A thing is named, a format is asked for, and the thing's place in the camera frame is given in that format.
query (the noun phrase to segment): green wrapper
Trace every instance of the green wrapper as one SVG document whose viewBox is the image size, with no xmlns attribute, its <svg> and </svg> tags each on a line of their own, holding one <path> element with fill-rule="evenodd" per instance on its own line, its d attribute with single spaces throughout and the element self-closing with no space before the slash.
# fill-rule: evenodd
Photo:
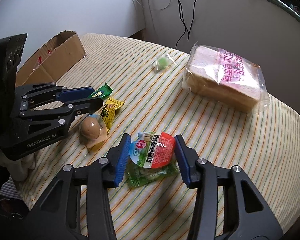
<svg viewBox="0 0 300 240">
<path fill-rule="evenodd" d="M 112 93 L 112 88 L 106 83 L 101 88 L 93 92 L 88 98 L 101 97 L 103 100 L 106 99 Z"/>
<path fill-rule="evenodd" d="M 128 184 L 130 187 L 141 187 L 154 180 L 162 179 L 179 173 L 174 163 L 156 169 L 142 168 L 131 162 L 127 167 Z"/>
</svg>

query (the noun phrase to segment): brown box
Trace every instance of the brown box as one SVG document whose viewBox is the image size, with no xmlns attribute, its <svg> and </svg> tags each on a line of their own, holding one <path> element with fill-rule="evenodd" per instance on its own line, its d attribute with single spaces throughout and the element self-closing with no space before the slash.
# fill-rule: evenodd
<svg viewBox="0 0 300 240">
<path fill-rule="evenodd" d="M 85 55 L 76 32 L 61 32 L 24 63 L 17 73 L 16 86 L 56 82 Z"/>
</svg>

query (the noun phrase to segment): bread loaf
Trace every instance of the bread loaf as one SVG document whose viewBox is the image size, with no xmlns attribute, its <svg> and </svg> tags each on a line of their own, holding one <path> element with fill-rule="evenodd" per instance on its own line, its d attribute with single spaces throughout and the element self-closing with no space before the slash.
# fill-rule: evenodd
<svg viewBox="0 0 300 240">
<path fill-rule="evenodd" d="M 259 65 L 223 49 L 199 46 L 186 66 L 192 92 L 250 112 L 260 100 Z"/>
</svg>

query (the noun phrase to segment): striped tablecloth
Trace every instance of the striped tablecloth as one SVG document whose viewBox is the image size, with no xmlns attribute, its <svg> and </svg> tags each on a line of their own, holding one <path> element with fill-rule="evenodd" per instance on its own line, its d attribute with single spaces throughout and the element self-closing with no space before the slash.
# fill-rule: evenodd
<svg viewBox="0 0 300 240">
<path fill-rule="evenodd" d="M 300 215 L 300 116 L 270 96 L 268 110 L 246 114 L 221 103 L 189 94 L 181 88 L 189 55 L 174 49 L 130 38 L 86 34 L 81 38 L 87 56 L 57 83 L 68 88 L 105 82 L 112 97 L 125 101 L 108 139 L 97 151 L 79 141 L 79 116 L 67 139 L 42 149 L 36 168 L 19 185 L 23 200 L 32 208 L 61 167 L 91 164 L 118 145 L 123 133 L 137 138 L 139 131 L 182 134 L 189 147 L 217 166 L 238 164 L 255 183 L 284 231 Z M 176 63 L 154 73 L 155 56 L 169 53 Z M 56 106 L 56 103 L 42 108 Z M 186 239 L 196 190 L 189 190 L 181 176 L 173 176 L 130 189 L 127 177 L 117 189 L 109 189 L 111 213 L 118 239 Z M 81 193 L 81 227 L 87 234 L 86 189 Z M 219 191 L 218 230 L 222 232 L 223 198 Z"/>
</svg>

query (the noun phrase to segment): packaged bread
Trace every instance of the packaged bread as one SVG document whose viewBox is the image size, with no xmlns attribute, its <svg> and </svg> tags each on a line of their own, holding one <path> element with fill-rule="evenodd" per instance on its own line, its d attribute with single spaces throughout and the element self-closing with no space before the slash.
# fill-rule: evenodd
<svg viewBox="0 0 300 240">
<path fill-rule="evenodd" d="M 182 87 L 245 113 L 263 111 L 270 102 L 259 65 L 214 47 L 193 46 Z"/>
</svg>

